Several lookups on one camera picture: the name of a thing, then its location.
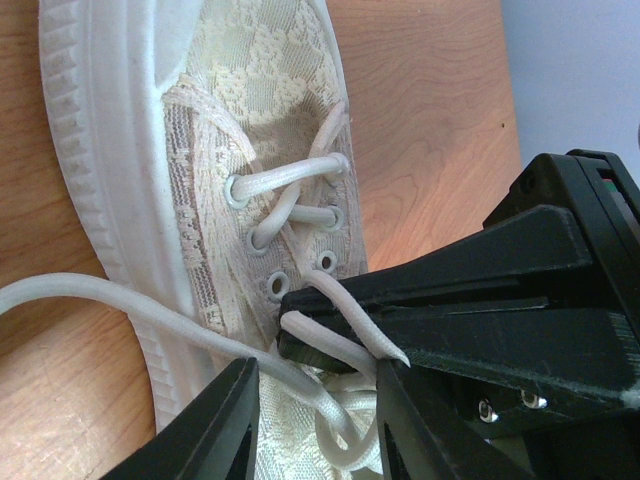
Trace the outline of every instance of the rubber sole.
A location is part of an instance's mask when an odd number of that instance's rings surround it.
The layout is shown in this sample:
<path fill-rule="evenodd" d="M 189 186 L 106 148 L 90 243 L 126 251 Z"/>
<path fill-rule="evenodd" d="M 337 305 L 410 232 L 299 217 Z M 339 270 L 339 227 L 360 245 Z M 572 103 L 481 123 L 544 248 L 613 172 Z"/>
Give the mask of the rubber sole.
<path fill-rule="evenodd" d="M 105 273 L 195 318 L 171 198 L 161 96 L 184 67 L 202 0 L 177 3 L 41 0 L 40 62 L 58 161 Z M 346 101 L 326 4 L 312 4 Z M 172 35 L 155 35 L 166 31 Z M 206 351 L 130 320 L 160 431 L 216 372 Z"/>

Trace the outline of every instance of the white shoelace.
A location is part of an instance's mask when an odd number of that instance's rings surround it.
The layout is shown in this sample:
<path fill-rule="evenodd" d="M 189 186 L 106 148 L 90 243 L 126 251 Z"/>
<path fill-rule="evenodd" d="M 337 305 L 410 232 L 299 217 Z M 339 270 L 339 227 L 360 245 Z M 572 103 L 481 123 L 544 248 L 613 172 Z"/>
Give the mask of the white shoelace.
<path fill-rule="evenodd" d="M 288 185 L 269 215 L 247 233 L 247 247 L 254 255 L 267 253 L 269 244 L 287 221 L 304 222 L 327 231 L 342 227 L 343 212 L 336 206 L 312 207 L 297 205 L 301 194 L 301 181 L 308 177 L 323 176 L 330 183 L 343 179 L 349 173 L 349 160 L 339 152 L 320 156 L 323 148 L 335 140 L 347 120 L 344 102 L 331 109 L 311 146 L 310 157 L 272 170 L 250 175 L 231 175 L 225 184 L 227 203 L 235 209 L 247 206 L 249 200 Z"/>
<path fill-rule="evenodd" d="M 328 296 L 368 349 L 318 325 L 300 312 L 282 317 L 282 328 L 361 372 L 338 377 L 327 387 L 287 361 L 208 330 L 139 292 L 101 278 L 54 273 L 20 280 L 0 289 L 0 315 L 22 303 L 49 297 L 79 297 L 99 301 L 170 332 L 201 348 L 230 357 L 255 357 L 260 370 L 282 382 L 287 392 L 316 410 L 316 435 L 329 463 L 342 470 L 369 467 L 381 473 L 376 420 L 361 437 L 347 410 L 375 409 L 373 390 L 377 358 L 395 358 L 409 365 L 406 355 L 373 323 L 349 292 L 324 272 L 309 272 L 304 280 Z M 332 430 L 347 443 L 342 449 Z"/>

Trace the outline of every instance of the wooden surface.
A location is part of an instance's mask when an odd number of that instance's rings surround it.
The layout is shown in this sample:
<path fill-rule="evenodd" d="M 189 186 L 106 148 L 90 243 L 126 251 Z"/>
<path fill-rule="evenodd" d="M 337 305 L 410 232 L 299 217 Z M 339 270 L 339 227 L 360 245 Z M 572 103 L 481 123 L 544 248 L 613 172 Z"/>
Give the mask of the wooden surface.
<path fill-rule="evenodd" d="M 329 4 L 372 269 L 480 229 L 520 170 L 499 0 Z M 57 167 L 37 45 L 37 1 L 0 0 L 0 286 L 104 275 Z M 124 315 L 56 299 L 2 316 L 0 478 L 97 478 L 152 434 Z"/>

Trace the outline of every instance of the screw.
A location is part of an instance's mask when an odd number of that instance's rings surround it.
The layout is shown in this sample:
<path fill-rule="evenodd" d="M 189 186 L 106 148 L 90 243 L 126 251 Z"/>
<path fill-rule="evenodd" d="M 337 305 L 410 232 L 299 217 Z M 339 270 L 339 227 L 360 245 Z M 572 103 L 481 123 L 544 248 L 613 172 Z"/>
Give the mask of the screw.
<path fill-rule="evenodd" d="M 546 398 L 536 395 L 535 393 L 527 392 L 526 390 L 520 390 L 520 397 L 522 398 L 524 406 L 532 410 L 540 410 L 549 405 Z"/>
<path fill-rule="evenodd" d="M 478 402 L 478 415 L 484 423 L 493 423 L 500 418 L 486 398 Z"/>

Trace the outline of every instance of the white sneaker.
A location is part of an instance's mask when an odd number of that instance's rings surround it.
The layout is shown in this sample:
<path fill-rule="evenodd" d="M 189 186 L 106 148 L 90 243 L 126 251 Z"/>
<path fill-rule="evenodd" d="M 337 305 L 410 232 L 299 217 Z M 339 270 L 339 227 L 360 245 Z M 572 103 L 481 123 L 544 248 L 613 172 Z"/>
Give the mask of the white sneaker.
<path fill-rule="evenodd" d="M 1 291 L 0 313 L 59 294 L 127 311 L 158 430 L 230 356 L 256 356 L 270 374 L 261 374 L 257 478 L 380 471 L 375 428 L 360 442 L 334 398 L 273 350 L 287 291 L 304 279 L 348 302 L 312 271 L 366 271 L 346 89 L 324 1 L 41 0 L 40 46 L 67 187 L 107 275 L 127 288 L 35 278 Z M 357 448 L 341 453 L 324 427 L 316 439 L 315 409 Z"/>

